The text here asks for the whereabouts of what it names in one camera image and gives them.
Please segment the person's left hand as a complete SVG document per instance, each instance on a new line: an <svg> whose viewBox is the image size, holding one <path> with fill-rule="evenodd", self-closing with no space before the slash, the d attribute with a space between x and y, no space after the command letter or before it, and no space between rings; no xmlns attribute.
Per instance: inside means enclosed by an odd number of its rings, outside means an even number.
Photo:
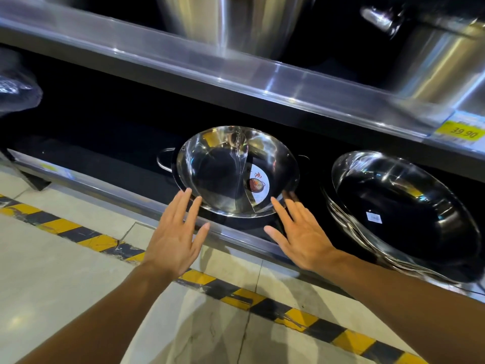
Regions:
<svg viewBox="0 0 485 364"><path fill-rule="evenodd" d="M180 190L163 212L139 269L156 278L173 281L182 276L199 255L192 254L192 241L202 203L201 196L187 207L192 190Z"/></svg>

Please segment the person's right hand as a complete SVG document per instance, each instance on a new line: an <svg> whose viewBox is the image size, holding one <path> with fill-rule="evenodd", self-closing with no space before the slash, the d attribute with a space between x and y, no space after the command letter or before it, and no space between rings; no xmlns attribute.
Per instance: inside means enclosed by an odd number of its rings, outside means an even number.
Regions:
<svg viewBox="0 0 485 364"><path fill-rule="evenodd" d="M324 265L336 257L338 250L331 244L314 215L294 193L284 193L283 206L275 197L273 205L282 225L282 233L289 241L286 254L299 268L323 274Z"/></svg>

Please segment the person's right forearm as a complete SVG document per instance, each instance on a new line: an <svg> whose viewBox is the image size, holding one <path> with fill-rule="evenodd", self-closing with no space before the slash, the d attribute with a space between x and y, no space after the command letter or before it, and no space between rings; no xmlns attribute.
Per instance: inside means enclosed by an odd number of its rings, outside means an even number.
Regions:
<svg viewBox="0 0 485 364"><path fill-rule="evenodd" d="M301 268L365 305L429 364L485 364L485 304L347 253L303 254Z"/></svg>

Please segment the person's left forearm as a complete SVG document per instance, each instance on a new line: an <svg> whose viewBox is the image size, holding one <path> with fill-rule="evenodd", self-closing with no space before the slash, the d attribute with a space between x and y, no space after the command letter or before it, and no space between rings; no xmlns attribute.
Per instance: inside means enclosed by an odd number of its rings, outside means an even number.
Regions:
<svg viewBox="0 0 485 364"><path fill-rule="evenodd" d="M157 298L185 271L142 263L15 364L120 364Z"/></svg>

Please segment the round paper pot sticker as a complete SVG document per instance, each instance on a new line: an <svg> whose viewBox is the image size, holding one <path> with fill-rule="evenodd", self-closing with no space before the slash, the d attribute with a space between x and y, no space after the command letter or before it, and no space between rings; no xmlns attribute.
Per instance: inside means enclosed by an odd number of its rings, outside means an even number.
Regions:
<svg viewBox="0 0 485 364"><path fill-rule="evenodd" d="M262 204L270 192L270 181L266 173L257 165L246 163L244 187L252 206Z"/></svg>

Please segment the divided steel hot pot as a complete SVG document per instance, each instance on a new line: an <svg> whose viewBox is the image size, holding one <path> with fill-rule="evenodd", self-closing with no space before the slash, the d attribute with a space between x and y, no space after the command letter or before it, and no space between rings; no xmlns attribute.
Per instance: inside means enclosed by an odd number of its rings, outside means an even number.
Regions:
<svg viewBox="0 0 485 364"><path fill-rule="evenodd" d="M294 155L274 136L243 126L206 129L178 147L158 152L157 165L172 174L180 190L201 196L201 207L227 218L256 219L275 214L271 197L283 204L283 194L299 185L304 155ZM270 192L252 206L244 187L246 163L260 167L270 181Z"/></svg>

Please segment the yellow black hazard floor tape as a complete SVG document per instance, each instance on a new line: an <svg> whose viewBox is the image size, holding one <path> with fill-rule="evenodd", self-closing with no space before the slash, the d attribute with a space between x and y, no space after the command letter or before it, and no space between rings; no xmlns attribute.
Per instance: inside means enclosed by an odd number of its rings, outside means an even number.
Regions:
<svg viewBox="0 0 485 364"><path fill-rule="evenodd" d="M45 232L57 235L95 252L127 263L139 263L145 250L96 232L75 222L0 194L0 214L21 220ZM227 305L260 318L286 326L376 364L428 364L418 355L398 349L362 333L323 318L291 308L246 288L236 286L189 268L176 283L194 288Z"/></svg>

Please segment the steel base shelf board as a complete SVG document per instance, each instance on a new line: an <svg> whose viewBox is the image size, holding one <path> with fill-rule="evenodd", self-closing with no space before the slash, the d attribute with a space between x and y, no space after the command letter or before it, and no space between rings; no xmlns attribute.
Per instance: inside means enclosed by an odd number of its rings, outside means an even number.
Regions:
<svg viewBox="0 0 485 364"><path fill-rule="evenodd" d="M83 148L75 147L73 154L75 159L87 160L81 166L82 170L88 171L87 175L5 149L0 150L0 165L14 169L36 189L43 189L49 183L61 185L153 220L161 217L162 211L179 191L178 185L169 174L148 171ZM303 165L303 176L296 190L300 200L315 215L336 247L375 262L376 257L352 241L332 218L321 186L324 177L310 167L311 165ZM239 219L201 210L200 216L202 221L198 224L210 222L212 234L228 246L286 268L297 269L263 231L265 225L282 229L275 215Z"/></svg>

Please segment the stack of steel woks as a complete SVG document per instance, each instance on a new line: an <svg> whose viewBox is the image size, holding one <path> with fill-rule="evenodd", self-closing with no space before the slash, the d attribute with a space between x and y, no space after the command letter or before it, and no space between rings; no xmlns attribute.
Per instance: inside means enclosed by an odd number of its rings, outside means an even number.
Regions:
<svg viewBox="0 0 485 364"><path fill-rule="evenodd" d="M384 266L451 285L485 277L485 226L429 172L363 150L339 156L323 177L333 219ZM383 224L369 222L366 212Z"/></svg>

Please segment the steel display shelf board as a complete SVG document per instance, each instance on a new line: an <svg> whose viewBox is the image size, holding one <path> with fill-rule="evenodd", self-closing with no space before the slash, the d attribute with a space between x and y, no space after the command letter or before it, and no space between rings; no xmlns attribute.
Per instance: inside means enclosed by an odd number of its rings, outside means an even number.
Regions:
<svg viewBox="0 0 485 364"><path fill-rule="evenodd" d="M37 0L0 0L0 43L485 183L485 153L437 134L453 109Z"/></svg>

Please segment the yellow shelf price tag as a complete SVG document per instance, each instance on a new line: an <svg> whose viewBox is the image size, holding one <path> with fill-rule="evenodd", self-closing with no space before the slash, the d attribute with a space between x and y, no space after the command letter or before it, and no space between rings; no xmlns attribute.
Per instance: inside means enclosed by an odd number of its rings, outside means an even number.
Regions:
<svg viewBox="0 0 485 364"><path fill-rule="evenodd" d="M455 110L429 138L485 154L485 116Z"/></svg>

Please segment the large steel mixing bowl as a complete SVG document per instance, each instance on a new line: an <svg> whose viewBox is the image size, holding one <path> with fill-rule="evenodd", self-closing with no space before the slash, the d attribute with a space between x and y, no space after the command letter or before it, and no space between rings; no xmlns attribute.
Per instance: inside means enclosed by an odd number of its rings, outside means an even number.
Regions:
<svg viewBox="0 0 485 364"><path fill-rule="evenodd" d="M315 0L157 0L168 32L276 60Z"/></svg>

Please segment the plastic wrapped dark cookware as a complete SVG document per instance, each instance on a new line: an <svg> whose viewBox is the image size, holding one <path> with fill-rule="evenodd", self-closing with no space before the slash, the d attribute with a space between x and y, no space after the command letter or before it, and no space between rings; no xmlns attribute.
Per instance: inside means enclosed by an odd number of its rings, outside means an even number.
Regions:
<svg viewBox="0 0 485 364"><path fill-rule="evenodd" d="M21 54L0 47L0 117L36 108L42 97L43 91L22 63Z"/></svg>

